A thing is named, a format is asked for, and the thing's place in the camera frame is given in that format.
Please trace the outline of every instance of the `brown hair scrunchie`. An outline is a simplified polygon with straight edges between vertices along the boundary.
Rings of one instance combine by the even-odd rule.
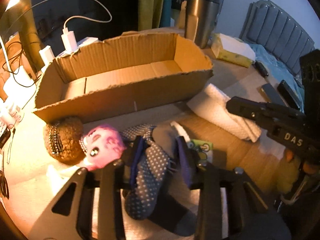
[[[43,132],[44,145],[52,158],[67,165],[75,165],[85,157],[79,143],[82,133],[81,120],[77,117],[67,117],[46,124]]]

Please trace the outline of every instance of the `tufted headboard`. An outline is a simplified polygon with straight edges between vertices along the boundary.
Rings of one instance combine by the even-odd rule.
[[[282,61],[293,76],[300,74],[299,58],[315,49],[307,32],[270,0],[251,4],[240,38],[261,44]]]

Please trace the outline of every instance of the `pink plush toy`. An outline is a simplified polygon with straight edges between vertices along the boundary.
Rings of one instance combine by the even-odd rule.
[[[83,166],[89,171],[102,169],[116,159],[120,159],[126,149],[118,131],[108,124],[92,129],[84,138],[87,148]]]

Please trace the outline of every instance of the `white wall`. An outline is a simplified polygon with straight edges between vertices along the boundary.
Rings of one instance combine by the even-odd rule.
[[[249,4],[259,0],[224,0],[216,32],[239,37]],[[271,0],[290,14],[320,48],[320,20],[308,0]]]

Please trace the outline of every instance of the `blue blanket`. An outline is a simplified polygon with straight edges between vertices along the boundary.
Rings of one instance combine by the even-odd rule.
[[[274,56],[270,55],[265,48],[260,44],[249,44],[253,51],[256,53],[256,61],[260,61],[268,68],[269,73],[279,82],[285,80],[293,91],[296,92],[299,100],[301,101],[301,109],[303,111],[304,89],[298,86],[295,78],[288,71],[285,64],[277,60]]]

